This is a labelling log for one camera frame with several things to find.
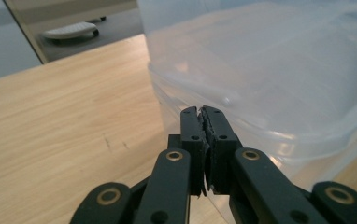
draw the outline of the mark on table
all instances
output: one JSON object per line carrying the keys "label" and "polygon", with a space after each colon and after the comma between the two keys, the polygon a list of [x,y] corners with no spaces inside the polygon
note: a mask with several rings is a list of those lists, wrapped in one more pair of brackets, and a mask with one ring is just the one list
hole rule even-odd
{"label": "mark on table", "polygon": [[108,147],[108,150],[111,152],[111,145],[109,144],[109,141],[108,141],[108,139],[106,138],[106,135],[103,134],[103,137],[104,137],[104,139],[105,139],[105,141],[106,141],[106,145],[107,145],[107,147]]}
{"label": "mark on table", "polygon": [[123,146],[124,146],[126,149],[130,150],[130,148],[128,147],[128,145],[126,145],[125,142],[122,142],[122,143],[123,143]]}

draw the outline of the clear plastic container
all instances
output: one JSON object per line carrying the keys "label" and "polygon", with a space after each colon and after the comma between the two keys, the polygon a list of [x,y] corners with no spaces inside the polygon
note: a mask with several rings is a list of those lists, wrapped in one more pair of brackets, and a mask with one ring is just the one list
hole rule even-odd
{"label": "clear plastic container", "polygon": [[357,1],[138,4],[167,130],[215,106],[306,189],[357,157]]}

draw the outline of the floor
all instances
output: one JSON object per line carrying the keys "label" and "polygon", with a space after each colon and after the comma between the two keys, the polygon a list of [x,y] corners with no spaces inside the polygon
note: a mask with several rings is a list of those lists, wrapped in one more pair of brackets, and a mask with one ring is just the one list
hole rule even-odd
{"label": "floor", "polygon": [[134,35],[143,33],[143,26],[138,8],[114,15],[107,15],[105,21],[90,21],[97,26],[100,35],[92,34],[62,41],[59,45],[44,39],[44,50],[51,61],[59,60],[88,49],[94,49]]}
{"label": "floor", "polygon": [[58,45],[47,38],[43,38],[42,44],[45,54],[51,61],[55,61],[143,33],[138,8],[107,15],[106,17],[105,21],[99,19],[89,21],[97,26],[99,36],[93,36],[92,33],[88,33],[81,37],[62,40]]}

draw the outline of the brass screw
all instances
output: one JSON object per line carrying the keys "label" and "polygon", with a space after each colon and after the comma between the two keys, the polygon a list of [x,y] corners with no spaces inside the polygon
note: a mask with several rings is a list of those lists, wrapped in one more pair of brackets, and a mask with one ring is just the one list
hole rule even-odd
{"label": "brass screw", "polygon": [[346,190],[336,187],[328,187],[325,190],[327,196],[337,203],[353,204],[354,198]]}
{"label": "brass screw", "polygon": [[[114,197],[112,199],[104,200],[103,196],[110,192],[115,193]],[[121,197],[121,192],[117,188],[105,189],[101,191],[99,195],[97,195],[97,202],[100,205],[110,205],[118,201],[120,197]]]}
{"label": "brass screw", "polygon": [[166,154],[166,157],[170,161],[179,161],[183,158],[183,155],[181,152],[178,151],[171,151]]}
{"label": "brass screw", "polygon": [[260,159],[260,155],[258,155],[257,152],[251,150],[244,151],[242,153],[242,157],[250,161],[257,161],[258,159]]}

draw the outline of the wood grain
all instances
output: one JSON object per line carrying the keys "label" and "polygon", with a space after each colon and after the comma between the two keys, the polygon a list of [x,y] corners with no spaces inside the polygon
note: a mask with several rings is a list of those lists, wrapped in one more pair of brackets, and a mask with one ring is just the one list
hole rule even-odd
{"label": "wood grain", "polygon": [[[167,134],[148,61],[139,35],[0,79],[0,223],[68,223],[96,186],[150,174]],[[208,198],[190,221],[225,223]]]}

